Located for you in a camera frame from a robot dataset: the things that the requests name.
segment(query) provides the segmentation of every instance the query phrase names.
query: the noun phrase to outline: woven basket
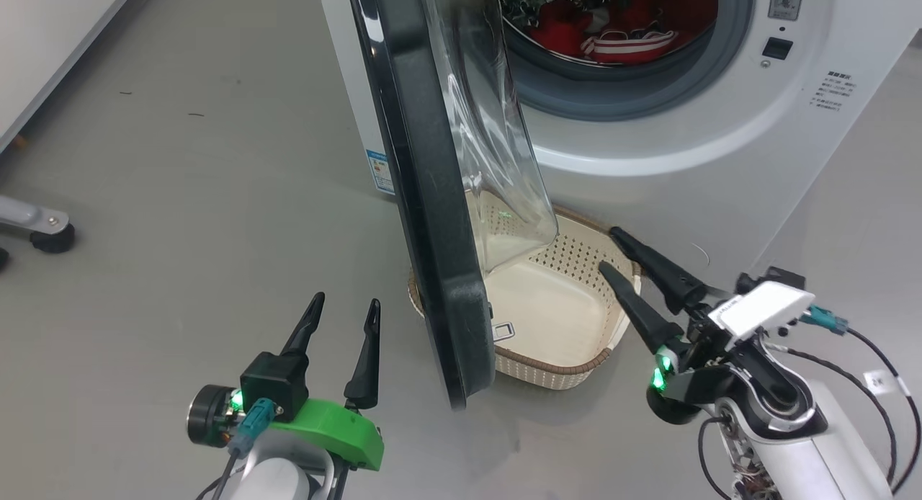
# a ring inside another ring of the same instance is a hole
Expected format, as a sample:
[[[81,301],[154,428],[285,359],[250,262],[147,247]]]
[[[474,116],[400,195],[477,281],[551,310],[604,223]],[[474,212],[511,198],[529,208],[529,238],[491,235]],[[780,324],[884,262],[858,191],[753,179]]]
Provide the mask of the woven basket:
[[[623,254],[608,228],[554,207],[560,232],[547,249],[484,279],[493,306],[496,369],[563,390],[577,386],[612,354],[631,325],[599,273],[605,260],[640,292],[640,267]],[[424,314],[416,277],[409,297]],[[511,323],[511,329],[504,327]]]

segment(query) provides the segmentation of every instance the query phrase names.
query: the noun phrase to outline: black wheel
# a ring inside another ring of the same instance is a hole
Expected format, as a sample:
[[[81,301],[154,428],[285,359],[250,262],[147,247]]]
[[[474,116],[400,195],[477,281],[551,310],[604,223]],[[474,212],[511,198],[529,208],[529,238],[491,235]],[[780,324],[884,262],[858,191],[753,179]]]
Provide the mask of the black wheel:
[[[62,254],[73,248],[73,241],[76,240],[76,232],[73,230],[73,224],[68,224],[66,228],[57,233],[42,233],[33,231],[29,236],[29,241],[37,250],[42,250],[46,254]]]

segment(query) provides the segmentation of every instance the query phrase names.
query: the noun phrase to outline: washing machine door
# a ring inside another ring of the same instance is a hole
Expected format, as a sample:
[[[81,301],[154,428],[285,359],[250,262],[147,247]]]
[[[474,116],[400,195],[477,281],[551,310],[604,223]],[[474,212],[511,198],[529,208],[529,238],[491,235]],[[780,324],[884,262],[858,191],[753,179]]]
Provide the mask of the washing machine door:
[[[493,382],[483,279],[557,222],[497,0],[352,0],[419,296],[452,408]]]

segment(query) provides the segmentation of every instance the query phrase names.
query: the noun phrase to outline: red and white striped fabric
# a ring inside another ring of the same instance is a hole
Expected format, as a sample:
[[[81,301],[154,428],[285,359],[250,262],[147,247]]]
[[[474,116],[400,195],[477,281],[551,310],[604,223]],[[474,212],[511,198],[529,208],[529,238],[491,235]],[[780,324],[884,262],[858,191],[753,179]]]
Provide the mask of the red and white striped fabric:
[[[654,61],[672,48],[678,34],[650,31],[642,38],[629,38],[620,30],[606,30],[583,41],[583,54],[597,63],[642,64]]]

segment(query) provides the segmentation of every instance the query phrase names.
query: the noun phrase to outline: green led light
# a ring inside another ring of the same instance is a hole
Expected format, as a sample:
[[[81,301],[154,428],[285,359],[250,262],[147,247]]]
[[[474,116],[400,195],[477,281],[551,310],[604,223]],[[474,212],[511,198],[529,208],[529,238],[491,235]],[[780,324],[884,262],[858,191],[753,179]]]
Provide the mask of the green led light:
[[[235,409],[235,411],[241,411],[243,409],[243,391],[237,390],[233,393],[233,396],[230,396],[230,407]]]
[[[653,379],[650,381],[650,385],[653,385],[653,388],[660,392],[666,390],[666,379],[663,378],[663,373],[659,369],[654,369]]]

